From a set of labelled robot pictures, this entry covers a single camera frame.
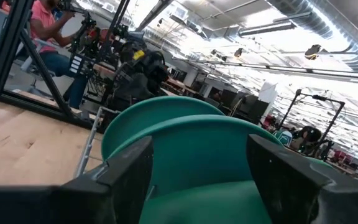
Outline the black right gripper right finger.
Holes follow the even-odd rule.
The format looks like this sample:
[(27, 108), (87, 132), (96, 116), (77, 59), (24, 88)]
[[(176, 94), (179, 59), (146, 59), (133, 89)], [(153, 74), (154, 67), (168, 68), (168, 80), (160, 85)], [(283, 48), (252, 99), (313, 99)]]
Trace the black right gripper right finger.
[(273, 223), (358, 224), (358, 180), (255, 134), (246, 154)]

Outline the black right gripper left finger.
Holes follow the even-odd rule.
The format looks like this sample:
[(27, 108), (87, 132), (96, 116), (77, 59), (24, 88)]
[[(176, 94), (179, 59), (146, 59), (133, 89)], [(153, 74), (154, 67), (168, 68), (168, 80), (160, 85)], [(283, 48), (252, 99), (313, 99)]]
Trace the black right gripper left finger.
[(0, 186), (0, 223), (138, 223), (153, 160), (146, 136), (63, 185)]

